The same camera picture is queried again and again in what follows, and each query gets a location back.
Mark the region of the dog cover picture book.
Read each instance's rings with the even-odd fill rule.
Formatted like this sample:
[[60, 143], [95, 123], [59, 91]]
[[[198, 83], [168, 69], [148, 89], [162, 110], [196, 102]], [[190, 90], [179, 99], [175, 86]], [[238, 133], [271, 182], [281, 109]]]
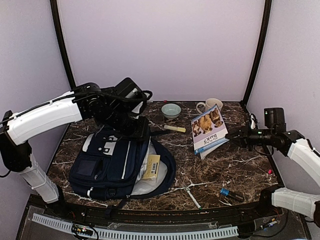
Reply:
[[229, 141], [226, 138], [228, 129], [217, 104], [191, 120], [191, 131], [194, 154], [202, 160]]

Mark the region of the yellow paperback book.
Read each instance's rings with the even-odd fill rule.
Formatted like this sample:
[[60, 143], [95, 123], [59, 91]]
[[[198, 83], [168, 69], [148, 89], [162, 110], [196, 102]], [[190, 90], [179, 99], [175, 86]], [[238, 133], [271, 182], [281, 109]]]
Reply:
[[142, 176], [142, 180], [156, 182], [158, 178], [159, 166], [160, 166], [160, 155], [150, 154], [148, 156], [146, 170]]

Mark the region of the navy blue student backpack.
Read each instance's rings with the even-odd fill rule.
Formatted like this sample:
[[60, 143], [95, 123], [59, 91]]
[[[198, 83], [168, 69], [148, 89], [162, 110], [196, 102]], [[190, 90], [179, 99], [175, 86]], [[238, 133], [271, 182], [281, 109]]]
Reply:
[[[128, 140], [109, 127], [90, 134], [69, 172], [74, 193], [94, 200], [147, 199], [165, 193], [176, 176], [176, 160], [150, 131], [143, 140]], [[160, 155], [156, 182], [142, 180], [148, 156]]]

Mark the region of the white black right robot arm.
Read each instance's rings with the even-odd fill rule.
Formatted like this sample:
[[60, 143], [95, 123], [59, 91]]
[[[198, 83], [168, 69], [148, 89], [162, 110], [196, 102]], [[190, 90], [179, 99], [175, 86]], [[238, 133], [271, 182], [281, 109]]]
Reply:
[[[296, 130], [276, 132], [274, 129], [251, 129], [249, 126], [228, 133], [225, 138], [241, 148], [265, 145], [280, 151], [298, 165], [319, 185], [320, 153], [310, 141]], [[270, 187], [262, 191], [255, 213], [266, 217], [275, 207], [284, 208], [309, 217], [320, 225], [320, 196], [286, 187]]]

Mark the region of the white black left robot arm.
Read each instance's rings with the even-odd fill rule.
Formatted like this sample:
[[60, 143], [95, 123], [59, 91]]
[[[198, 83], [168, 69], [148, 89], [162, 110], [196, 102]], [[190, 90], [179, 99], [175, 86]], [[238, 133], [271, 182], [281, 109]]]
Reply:
[[146, 138], [149, 121], [141, 114], [153, 93], [142, 90], [129, 77], [116, 86], [100, 88], [89, 82], [74, 87], [52, 100], [22, 112], [7, 111], [1, 121], [0, 154], [4, 166], [18, 173], [60, 218], [67, 218], [70, 206], [63, 191], [37, 163], [29, 140], [57, 127], [95, 119], [115, 130], [119, 140]]

